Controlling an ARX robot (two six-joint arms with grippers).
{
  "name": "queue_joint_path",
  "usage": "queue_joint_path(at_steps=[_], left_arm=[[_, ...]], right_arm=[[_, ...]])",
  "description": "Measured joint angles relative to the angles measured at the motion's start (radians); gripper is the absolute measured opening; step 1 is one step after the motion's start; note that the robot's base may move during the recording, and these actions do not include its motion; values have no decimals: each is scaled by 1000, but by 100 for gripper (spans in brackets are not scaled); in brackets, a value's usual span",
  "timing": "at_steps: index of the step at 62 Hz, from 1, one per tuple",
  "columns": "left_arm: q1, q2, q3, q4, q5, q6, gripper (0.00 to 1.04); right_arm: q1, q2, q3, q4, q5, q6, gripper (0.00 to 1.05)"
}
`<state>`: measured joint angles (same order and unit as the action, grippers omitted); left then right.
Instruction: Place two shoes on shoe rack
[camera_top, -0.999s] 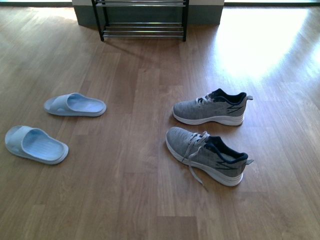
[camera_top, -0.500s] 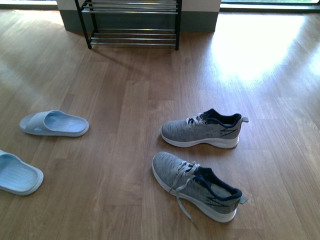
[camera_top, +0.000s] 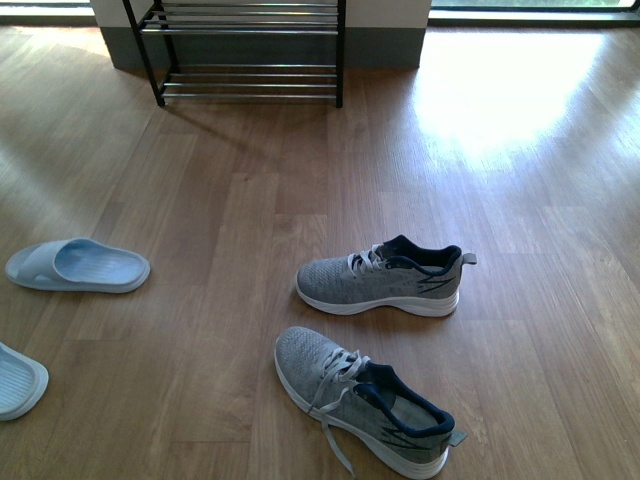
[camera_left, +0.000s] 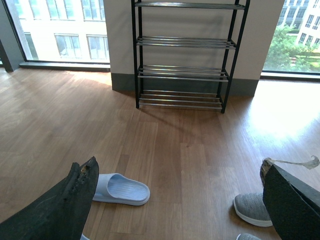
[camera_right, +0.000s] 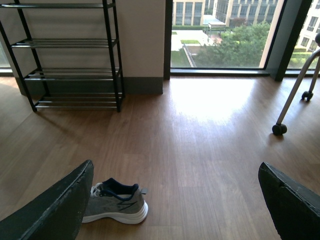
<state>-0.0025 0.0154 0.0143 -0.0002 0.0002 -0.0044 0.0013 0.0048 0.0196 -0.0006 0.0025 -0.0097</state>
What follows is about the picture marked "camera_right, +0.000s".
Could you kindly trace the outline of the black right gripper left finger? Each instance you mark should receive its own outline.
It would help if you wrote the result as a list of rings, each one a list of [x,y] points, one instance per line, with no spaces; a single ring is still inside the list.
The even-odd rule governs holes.
[[[0,222],[2,240],[74,240],[87,208],[94,165],[86,160]]]

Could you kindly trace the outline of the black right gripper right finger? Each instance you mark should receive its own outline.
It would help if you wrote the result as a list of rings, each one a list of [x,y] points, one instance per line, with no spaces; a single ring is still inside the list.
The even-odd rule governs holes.
[[[320,196],[267,162],[258,181],[273,224],[282,240],[320,238]]]

